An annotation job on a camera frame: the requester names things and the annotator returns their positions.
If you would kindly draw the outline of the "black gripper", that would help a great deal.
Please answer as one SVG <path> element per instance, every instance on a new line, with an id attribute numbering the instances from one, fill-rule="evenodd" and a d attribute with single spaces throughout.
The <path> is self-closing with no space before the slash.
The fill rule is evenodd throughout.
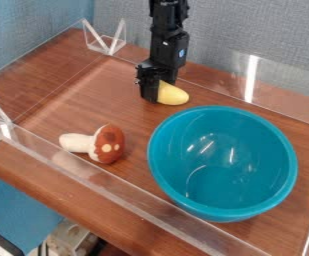
<path id="1" fill-rule="evenodd" d="M 178 70 L 186 63 L 190 36 L 179 31 L 171 36 L 151 33 L 150 57 L 136 66 L 136 84 L 140 97 L 158 102 L 159 79 L 174 85 Z"/>

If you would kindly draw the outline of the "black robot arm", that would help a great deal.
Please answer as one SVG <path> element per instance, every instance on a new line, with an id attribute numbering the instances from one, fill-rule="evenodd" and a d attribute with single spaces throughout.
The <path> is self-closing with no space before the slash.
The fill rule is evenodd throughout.
<path id="1" fill-rule="evenodd" d="M 188 33 L 187 0 L 148 0 L 151 43 L 150 55 L 136 66 L 140 97 L 151 103 L 182 105 L 188 94 L 175 86 L 178 70 L 186 63 Z"/>

